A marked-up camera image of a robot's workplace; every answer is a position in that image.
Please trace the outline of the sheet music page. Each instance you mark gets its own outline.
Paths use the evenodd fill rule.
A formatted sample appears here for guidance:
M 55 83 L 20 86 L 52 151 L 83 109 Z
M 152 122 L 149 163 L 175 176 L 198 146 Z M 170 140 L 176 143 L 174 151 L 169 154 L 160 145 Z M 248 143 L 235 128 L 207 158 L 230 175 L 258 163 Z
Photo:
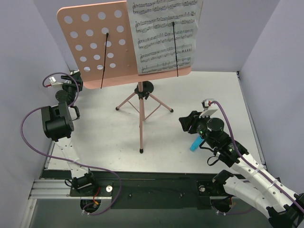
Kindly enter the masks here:
M 194 63 L 202 7 L 201 0 L 127 1 L 138 74 L 179 70 Z

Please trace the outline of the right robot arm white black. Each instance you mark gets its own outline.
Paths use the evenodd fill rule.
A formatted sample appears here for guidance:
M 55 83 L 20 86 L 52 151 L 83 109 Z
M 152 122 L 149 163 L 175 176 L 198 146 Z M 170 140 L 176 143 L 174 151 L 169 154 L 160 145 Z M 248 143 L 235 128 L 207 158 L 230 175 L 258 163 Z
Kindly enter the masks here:
M 227 170 L 213 178 L 212 188 L 217 194 L 236 196 L 260 211 L 274 228 L 296 228 L 304 220 L 304 195 L 297 194 L 270 175 L 264 166 L 224 131 L 219 118 L 201 116 L 192 111 L 180 117 L 183 131 L 197 133 L 213 150 L 214 155 L 246 180 L 238 179 Z

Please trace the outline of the pink perforated music stand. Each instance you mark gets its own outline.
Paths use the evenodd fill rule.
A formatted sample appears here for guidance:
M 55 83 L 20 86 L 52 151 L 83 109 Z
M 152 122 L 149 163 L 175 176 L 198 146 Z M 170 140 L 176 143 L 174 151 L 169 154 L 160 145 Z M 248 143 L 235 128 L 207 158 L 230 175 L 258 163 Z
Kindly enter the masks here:
M 84 86 L 90 89 L 184 76 L 191 67 L 152 74 L 138 74 L 127 0 L 63 7 L 57 20 Z M 147 115 L 139 98 L 142 124 Z

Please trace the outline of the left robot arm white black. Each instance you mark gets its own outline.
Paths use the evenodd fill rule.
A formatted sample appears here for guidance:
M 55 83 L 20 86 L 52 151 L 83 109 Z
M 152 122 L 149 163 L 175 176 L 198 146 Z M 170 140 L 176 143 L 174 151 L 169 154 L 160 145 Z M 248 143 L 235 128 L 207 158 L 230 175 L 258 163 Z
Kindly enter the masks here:
M 82 91 L 83 81 L 79 71 L 71 73 L 70 76 L 61 76 L 65 82 L 60 83 L 51 76 L 50 86 L 59 86 L 61 89 L 56 92 L 55 98 L 58 105 L 46 106 L 41 109 L 43 131 L 47 138 L 55 142 L 71 171 L 71 180 L 65 183 L 72 190 L 78 193 L 91 196 L 98 191 L 98 184 L 88 167 L 79 165 L 79 157 L 72 143 L 72 132 L 74 131 L 73 118 L 70 108 L 75 110 L 76 119 L 80 118 L 80 111 L 74 105 L 74 101 L 79 92 Z

